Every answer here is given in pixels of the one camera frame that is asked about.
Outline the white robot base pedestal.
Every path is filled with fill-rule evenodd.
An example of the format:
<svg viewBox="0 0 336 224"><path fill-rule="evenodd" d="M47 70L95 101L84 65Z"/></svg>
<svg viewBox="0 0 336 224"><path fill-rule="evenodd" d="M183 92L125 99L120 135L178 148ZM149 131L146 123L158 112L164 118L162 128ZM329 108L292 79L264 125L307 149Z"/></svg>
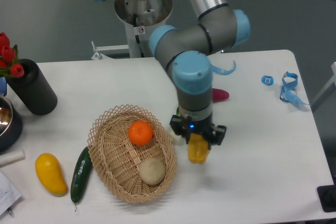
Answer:
<svg viewBox="0 0 336 224"><path fill-rule="evenodd" d="M151 57L149 38L156 28L166 24L172 0L115 0L114 8L124 23L130 57Z"/></svg>

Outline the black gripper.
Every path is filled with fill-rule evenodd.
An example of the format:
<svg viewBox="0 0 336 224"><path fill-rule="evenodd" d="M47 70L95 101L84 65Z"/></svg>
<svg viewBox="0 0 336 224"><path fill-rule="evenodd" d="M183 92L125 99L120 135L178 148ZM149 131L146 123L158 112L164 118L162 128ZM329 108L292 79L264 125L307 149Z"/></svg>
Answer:
<svg viewBox="0 0 336 224"><path fill-rule="evenodd" d="M185 139L187 144L192 133L201 135L208 142L209 150L211 150L212 146L220 146L222 144L227 131L226 126L215 126L213 124L212 114L200 121L194 121L190 116L184 118L172 115L170 126L176 135Z"/></svg>

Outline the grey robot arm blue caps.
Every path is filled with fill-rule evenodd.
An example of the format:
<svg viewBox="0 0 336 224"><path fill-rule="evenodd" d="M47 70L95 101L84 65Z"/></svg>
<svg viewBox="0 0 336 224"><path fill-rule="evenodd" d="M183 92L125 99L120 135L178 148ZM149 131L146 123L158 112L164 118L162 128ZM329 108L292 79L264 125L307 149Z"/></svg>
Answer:
<svg viewBox="0 0 336 224"><path fill-rule="evenodd" d="M226 0L190 1L198 23L185 30L166 24L172 0L114 0L114 10L124 23L130 57L154 57L176 88L180 113L170 121L174 133L187 144L200 136L210 150L222 143L226 127L212 122L213 66L208 57L246 41L250 23Z"/></svg>

